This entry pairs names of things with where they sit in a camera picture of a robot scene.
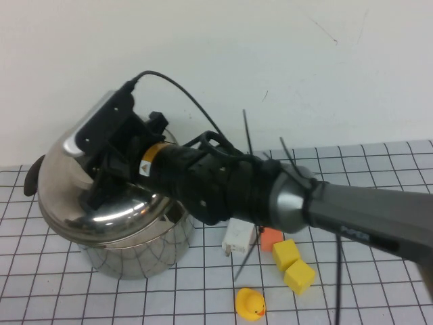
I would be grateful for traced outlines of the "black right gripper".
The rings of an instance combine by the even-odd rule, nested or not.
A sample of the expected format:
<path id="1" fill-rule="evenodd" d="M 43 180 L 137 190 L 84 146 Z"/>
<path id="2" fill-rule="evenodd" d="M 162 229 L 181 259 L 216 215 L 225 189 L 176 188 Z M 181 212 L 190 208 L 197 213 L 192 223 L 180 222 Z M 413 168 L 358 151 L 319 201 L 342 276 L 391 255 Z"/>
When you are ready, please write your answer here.
<path id="1" fill-rule="evenodd" d="M 132 110 L 103 110 L 84 126 L 84 171 L 93 178 L 80 195 L 84 210 L 98 210 L 116 189 L 112 176 L 132 181 L 139 155 L 165 139 L 168 121 L 153 111 L 146 121 Z"/>

